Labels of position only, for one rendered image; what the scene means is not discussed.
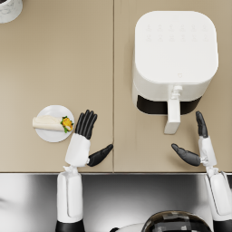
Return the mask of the chicken roll wrap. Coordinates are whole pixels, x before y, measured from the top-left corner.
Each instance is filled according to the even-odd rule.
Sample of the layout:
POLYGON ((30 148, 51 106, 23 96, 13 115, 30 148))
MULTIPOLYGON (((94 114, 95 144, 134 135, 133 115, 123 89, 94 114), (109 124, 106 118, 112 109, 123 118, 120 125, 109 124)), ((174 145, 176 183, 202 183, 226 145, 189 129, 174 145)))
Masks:
POLYGON ((43 115, 33 118, 33 127, 49 131, 63 131, 67 133, 73 130, 73 122, 67 117, 54 117, 43 115))

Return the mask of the white air fryer drawer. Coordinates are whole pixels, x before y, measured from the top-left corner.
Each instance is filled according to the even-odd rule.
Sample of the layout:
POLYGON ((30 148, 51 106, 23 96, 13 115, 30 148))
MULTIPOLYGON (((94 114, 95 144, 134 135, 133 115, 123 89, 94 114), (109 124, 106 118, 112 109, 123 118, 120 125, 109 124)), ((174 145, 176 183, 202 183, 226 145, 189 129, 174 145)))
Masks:
POLYGON ((192 112, 200 98, 194 101, 181 101, 181 86, 175 86, 167 101, 152 101, 141 96, 135 86, 132 87, 132 99, 138 110, 146 114, 167 115, 165 134, 175 134, 180 125, 180 116, 192 112))

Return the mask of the white air fryer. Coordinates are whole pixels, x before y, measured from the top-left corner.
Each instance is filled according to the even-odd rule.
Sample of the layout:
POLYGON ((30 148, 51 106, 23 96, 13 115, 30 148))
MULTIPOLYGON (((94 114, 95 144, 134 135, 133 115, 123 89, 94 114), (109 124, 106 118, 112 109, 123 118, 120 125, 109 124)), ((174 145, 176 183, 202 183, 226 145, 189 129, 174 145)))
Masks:
POLYGON ((165 115, 171 98, 182 115, 194 111, 217 69, 216 28, 204 14, 152 11, 136 23, 132 99, 140 111, 165 115))

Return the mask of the white round plate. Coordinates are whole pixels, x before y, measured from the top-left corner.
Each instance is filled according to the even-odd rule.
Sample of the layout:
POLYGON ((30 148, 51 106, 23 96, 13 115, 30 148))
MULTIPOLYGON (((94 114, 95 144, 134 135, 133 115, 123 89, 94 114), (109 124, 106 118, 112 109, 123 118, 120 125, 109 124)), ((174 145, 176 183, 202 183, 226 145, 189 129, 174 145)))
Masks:
MULTIPOLYGON (((43 115, 51 115, 54 117, 64 117, 67 116, 72 122, 74 126, 74 117, 70 110, 62 105, 50 105, 43 108, 36 117, 43 116, 43 115)), ((59 142, 65 140, 70 134, 71 131, 67 133, 63 131, 57 130, 42 130, 42 129, 35 129, 37 134, 45 141, 49 142, 59 142)))

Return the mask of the white marbled pot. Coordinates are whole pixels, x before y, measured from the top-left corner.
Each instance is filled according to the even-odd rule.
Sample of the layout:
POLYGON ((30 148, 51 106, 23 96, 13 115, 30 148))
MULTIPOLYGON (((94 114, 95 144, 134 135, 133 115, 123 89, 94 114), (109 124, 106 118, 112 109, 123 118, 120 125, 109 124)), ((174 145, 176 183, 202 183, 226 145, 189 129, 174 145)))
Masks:
POLYGON ((12 22, 22 10, 22 0, 0 0, 0 24, 12 22))

